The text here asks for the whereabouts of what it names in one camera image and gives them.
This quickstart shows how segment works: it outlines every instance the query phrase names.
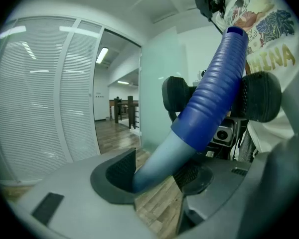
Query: graphic t-shirt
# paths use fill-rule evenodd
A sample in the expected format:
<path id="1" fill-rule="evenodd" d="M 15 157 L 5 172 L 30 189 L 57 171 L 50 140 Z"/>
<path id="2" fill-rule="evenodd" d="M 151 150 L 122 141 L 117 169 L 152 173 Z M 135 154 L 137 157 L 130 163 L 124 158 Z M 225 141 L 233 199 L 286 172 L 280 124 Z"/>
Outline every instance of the graphic t-shirt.
<path id="1" fill-rule="evenodd" d="M 250 72 L 268 71 L 279 80 L 282 92 L 299 72 L 299 22 L 284 0 L 226 0 L 224 18 L 216 24 L 244 29 L 249 38 L 247 62 Z M 283 111 L 268 123 L 251 121 L 249 133 L 258 151 L 271 151 L 294 132 Z"/>

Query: fluorescent light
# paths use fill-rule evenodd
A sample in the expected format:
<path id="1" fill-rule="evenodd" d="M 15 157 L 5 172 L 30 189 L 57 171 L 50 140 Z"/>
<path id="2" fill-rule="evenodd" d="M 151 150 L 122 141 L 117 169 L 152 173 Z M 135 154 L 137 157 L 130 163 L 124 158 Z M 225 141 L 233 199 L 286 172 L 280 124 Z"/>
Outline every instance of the fluorescent light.
<path id="1" fill-rule="evenodd" d="M 81 74 L 85 73 L 84 71 L 79 71 L 79 70 L 65 70 L 65 72 L 68 72 L 68 73 L 81 73 Z"/>
<path id="2" fill-rule="evenodd" d="M 26 32 L 25 26 L 16 26 L 16 27 L 13 27 L 5 32 L 2 32 L 0 34 L 0 39 L 3 39 L 5 37 L 7 37 L 8 35 L 22 33 L 22 32 Z"/>
<path id="3" fill-rule="evenodd" d="M 84 57 L 84 56 L 76 55 L 73 53 L 66 54 L 66 60 L 73 60 L 73 61 L 76 61 L 77 63 L 86 64 L 88 66 L 90 66 L 92 63 L 91 59 Z"/>
<path id="4" fill-rule="evenodd" d="M 61 51 L 63 49 L 63 44 L 56 44 L 55 46 L 57 50 Z"/>
<path id="5" fill-rule="evenodd" d="M 34 53 L 32 52 L 32 50 L 30 49 L 29 45 L 27 42 L 23 42 L 22 45 L 24 46 L 25 50 L 29 53 L 30 57 L 32 59 L 36 59 Z"/>
<path id="6" fill-rule="evenodd" d="M 92 32 L 89 30 L 84 30 L 81 28 L 74 28 L 74 27 L 70 27 L 70 26 L 59 26 L 59 30 L 63 31 L 63 32 L 74 32 L 76 34 L 84 34 L 84 35 L 88 35 L 88 36 L 95 37 L 95 38 L 100 37 L 99 33 Z"/>
<path id="7" fill-rule="evenodd" d="M 121 83 L 121 84 L 129 84 L 128 82 L 121 82 L 121 81 L 118 81 L 118 83 Z"/>
<path id="8" fill-rule="evenodd" d="M 45 73 L 45 72 L 49 72 L 49 70 L 34 70 L 34 71 L 30 71 L 31 73 Z"/>
<path id="9" fill-rule="evenodd" d="M 106 53 L 108 53 L 108 51 L 109 51 L 108 48 L 105 48 L 105 47 L 102 48 L 102 50 L 101 50 L 101 52 L 100 52 L 100 54 L 98 56 L 98 59 L 96 60 L 97 64 L 101 64 L 102 63 L 102 61 L 103 61 L 104 57 L 106 56 Z"/>

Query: black rubber pad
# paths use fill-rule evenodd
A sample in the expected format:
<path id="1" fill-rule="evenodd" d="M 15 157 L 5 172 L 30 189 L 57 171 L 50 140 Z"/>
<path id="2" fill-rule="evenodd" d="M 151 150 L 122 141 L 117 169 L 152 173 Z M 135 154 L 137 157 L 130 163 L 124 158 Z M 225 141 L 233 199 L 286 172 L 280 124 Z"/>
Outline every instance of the black rubber pad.
<path id="1" fill-rule="evenodd" d="M 165 109 L 175 113 L 184 110 L 192 95 L 191 88 L 181 77 L 168 77 L 161 90 Z"/>
<path id="2" fill-rule="evenodd" d="M 51 192 L 48 193 L 41 201 L 41 203 L 35 208 L 32 216 L 34 216 L 38 221 L 47 226 L 56 209 L 61 204 L 63 198 L 64 196 L 62 195 Z"/>
<path id="3" fill-rule="evenodd" d="M 93 190 L 111 204 L 133 205 L 132 181 L 136 170 L 136 150 L 131 148 L 121 155 L 99 164 L 90 176 Z"/>
<path id="4" fill-rule="evenodd" d="M 279 113 L 282 93 L 278 79 L 269 72 L 246 75 L 232 107 L 233 117 L 269 122 Z"/>

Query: window blinds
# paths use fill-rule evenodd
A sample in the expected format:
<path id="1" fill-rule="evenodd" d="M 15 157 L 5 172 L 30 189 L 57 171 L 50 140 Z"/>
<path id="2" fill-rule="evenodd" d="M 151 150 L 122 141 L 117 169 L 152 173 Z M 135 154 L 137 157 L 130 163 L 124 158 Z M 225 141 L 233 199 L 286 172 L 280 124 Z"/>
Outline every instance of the window blinds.
<path id="1" fill-rule="evenodd" d="M 89 90 L 101 27 L 82 21 L 74 29 L 74 22 L 27 18 L 0 33 L 5 40 L 0 54 L 0 147 L 18 181 L 42 179 L 67 163 L 68 155 L 76 161 L 97 154 Z"/>

